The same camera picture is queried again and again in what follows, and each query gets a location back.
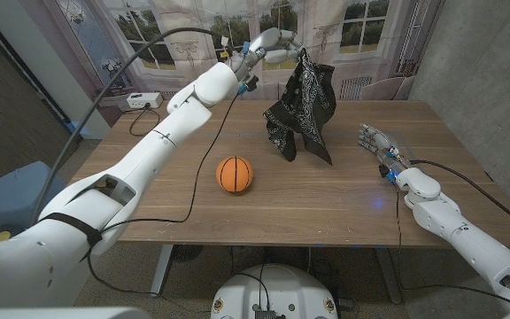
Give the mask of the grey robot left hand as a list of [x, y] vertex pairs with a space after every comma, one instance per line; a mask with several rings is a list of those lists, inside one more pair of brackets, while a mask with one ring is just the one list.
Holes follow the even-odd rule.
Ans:
[[296, 60], [302, 50], [303, 45], [295, 32], [271, 27], [249, 42], [240, 53], [235, 53], [229, 66], [236, 78], [242, 80], [261, 60], [277, 65], [289, 59]]

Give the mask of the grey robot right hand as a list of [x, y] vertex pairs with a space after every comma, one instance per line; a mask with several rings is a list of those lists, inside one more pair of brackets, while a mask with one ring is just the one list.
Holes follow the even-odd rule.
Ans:
[[389, 182], [396, 182], [398, 176], [411, 166], [395, 140], [378, 128], [361, 123], [358, 144], [378, 158], [381, 162], [381, 177]]

